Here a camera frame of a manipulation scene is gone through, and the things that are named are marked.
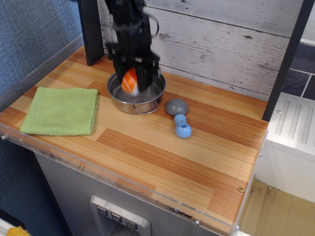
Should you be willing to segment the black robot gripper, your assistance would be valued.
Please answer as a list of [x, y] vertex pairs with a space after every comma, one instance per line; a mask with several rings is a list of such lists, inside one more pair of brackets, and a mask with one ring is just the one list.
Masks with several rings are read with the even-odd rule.
[[106, 43], [109, 58], [122, 83], [126, 72], [135, 66], [137, 84], [144, 91], [159, 77], [159, 56], [151, 51], [151, 26], [139, 23], [128, 27], [115, 25], [117, 42]]

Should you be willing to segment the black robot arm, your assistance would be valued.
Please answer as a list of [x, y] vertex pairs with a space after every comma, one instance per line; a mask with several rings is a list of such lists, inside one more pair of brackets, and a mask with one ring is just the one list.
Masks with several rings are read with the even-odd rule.
[[160, 57], [151, 51], [150, 16], [144, 13], [143, 0], [107, 0], [117, 43], [107, 43], [109, 58], [113, 61], [120, 81], [131, 68], [135, 69], [137, 85], [144, 91], [159, 76]]

